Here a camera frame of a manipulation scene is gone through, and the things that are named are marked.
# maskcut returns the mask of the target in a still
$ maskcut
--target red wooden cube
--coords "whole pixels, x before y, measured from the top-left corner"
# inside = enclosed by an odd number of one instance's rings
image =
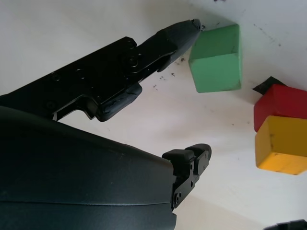
[[[254,106],[256,132],[270,115],[307,119],[307,92],[284,85],[272,85]]]

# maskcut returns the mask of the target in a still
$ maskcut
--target yellow block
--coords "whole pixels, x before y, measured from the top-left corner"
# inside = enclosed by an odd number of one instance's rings
[[[256,135],[256,165],[293,175],[307,170],[307,120],[267,117]]]

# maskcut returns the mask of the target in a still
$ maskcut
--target stacked blocks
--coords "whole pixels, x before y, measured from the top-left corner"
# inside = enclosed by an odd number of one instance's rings
[[[240,89],[242,60],[239,26],[202,32],[192,47],[189,66],[197,92]]]
[[[297,175],[307,170],[307,92],[272,85],[254,106],[256,165]]]

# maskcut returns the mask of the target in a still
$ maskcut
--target black object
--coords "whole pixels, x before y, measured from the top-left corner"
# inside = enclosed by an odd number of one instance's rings
[[[277,224],[264,230],[307,230],[307,222],[303,219]]]
[[[211,148],[154,156],[58,123],[74,110],[106,121],[142,92],[139,82],[183,54],[199,20],[136,46],[123,38],[0,97],[1,230],[172,230]]]
[[[253,88],[253,90],[264,95],[269,90],[269,88],[274,84],[285,86],[285,84],[283,84],[280,80],[277,80],[276,78],[271,76],[267,80],[265,80],[263,83]]]

